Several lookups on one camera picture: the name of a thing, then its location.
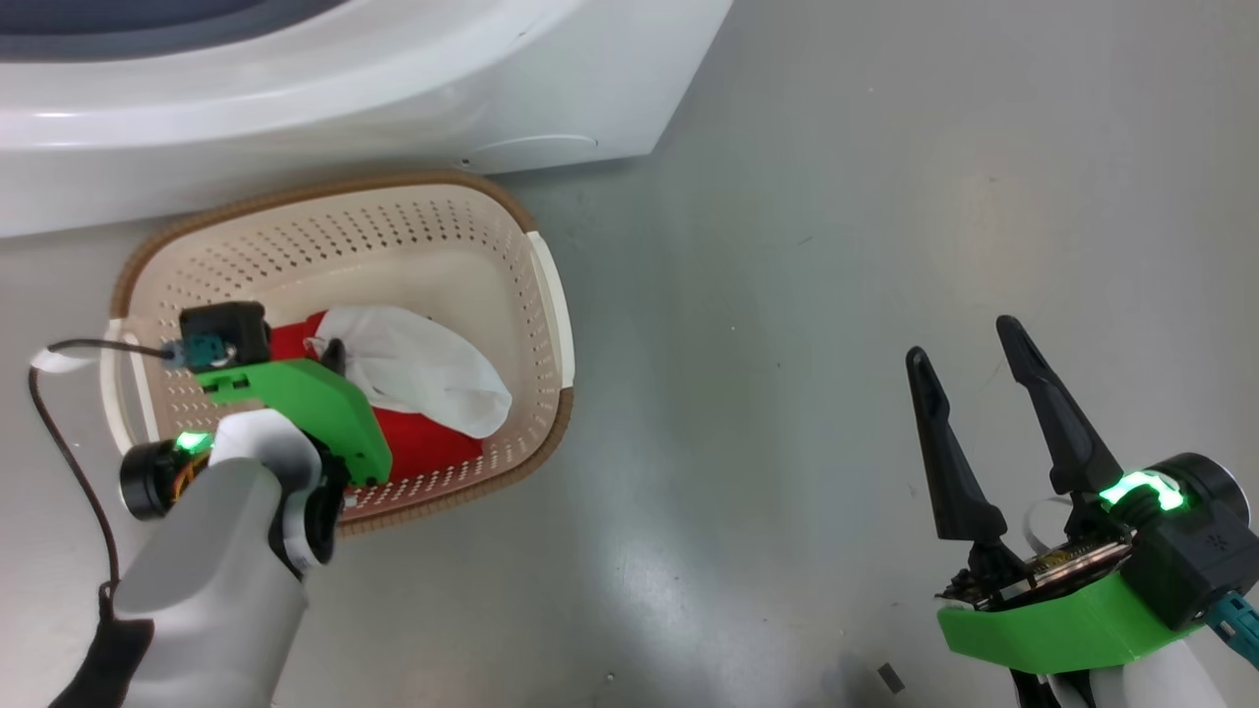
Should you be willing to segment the red garment with white trim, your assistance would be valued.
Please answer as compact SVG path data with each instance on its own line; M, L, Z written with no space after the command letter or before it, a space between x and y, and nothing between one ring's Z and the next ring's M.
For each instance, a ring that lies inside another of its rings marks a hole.
M274 360L316 360L312 339L327 317L327 310L315 311L301 323L274 328L271 333L271 357ZM458 430L449 430L422 413L402 412L375 406L375 421L392 451L390 480L400 481L419 475L460 466L476 460L483 451L480 438L470 438Z

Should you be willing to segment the cream perforated laundry basket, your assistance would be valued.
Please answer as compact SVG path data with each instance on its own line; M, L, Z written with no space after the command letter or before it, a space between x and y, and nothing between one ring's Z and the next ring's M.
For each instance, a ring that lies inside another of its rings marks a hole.
M538 471L570 426L575 355L562 275L533 215L485 178L361 178L190 215L126 262L106 336L154 348L176 338L180 310L232 300L261 302L274 326L332 306L405 307L471 341L512 396L481 456L353 489L342 537L499 493Z

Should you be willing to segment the white washing machine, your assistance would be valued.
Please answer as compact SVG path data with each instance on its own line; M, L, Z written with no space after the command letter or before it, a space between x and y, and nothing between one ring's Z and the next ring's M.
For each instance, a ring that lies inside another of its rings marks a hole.
M0 238L453 168L522 136L590 136L593 161L647 155L731 5L347 0L196 52L0 63Z

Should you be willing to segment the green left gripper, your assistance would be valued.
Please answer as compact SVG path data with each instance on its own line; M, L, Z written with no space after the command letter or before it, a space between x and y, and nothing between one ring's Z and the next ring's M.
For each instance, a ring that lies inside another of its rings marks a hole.
M392 448L364 391L346 379L341 339L329 339L324 364L310 359L271 360L252 367L194 373L217 404L256 401L291 421L345 461L353 488L378 488L390 479Z

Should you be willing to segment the grey rubber door gasket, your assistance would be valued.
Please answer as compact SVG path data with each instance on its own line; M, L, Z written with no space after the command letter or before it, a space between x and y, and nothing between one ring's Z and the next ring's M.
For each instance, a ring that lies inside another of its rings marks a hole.
M0 63L93 63L247 42L347 0L0 0Z

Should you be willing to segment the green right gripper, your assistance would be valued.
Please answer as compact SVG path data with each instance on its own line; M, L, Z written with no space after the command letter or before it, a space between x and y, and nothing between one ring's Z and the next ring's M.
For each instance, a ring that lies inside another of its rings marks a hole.
M1105 493L1124 475L1070 391L1017 317L995 319L1015 380L1025 387L1050 452L1058 495ZM988 501L951 426L951 402L927 350L906 353L935 535L972 544L968 564L938 598L935 619L957 654L1025 674L1095 671L1137 661L1201 626L1165 622L1155 592L1121 574L1134 562L1136 525L1097 530L1021 561L1003 544L1003 511Z

